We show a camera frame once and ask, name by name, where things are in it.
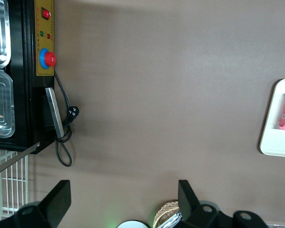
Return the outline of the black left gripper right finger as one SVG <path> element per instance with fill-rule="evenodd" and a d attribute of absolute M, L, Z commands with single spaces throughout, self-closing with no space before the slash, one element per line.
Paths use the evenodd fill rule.
<path fill-rule="evenodd" d="M 227 228 L 228 216 L 207 203 L 200 203 L 187 180 L 178 182 L 179 228 Z"/>

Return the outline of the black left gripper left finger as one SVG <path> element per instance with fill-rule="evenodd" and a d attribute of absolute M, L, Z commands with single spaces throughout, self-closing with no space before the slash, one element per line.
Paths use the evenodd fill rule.
<path fill-rule="evenodd" d="M 18 228 L 56 228 L 71 206 L 69 180 L 61 180 L 42 200 L 22 207 L 16 214 Z"/>

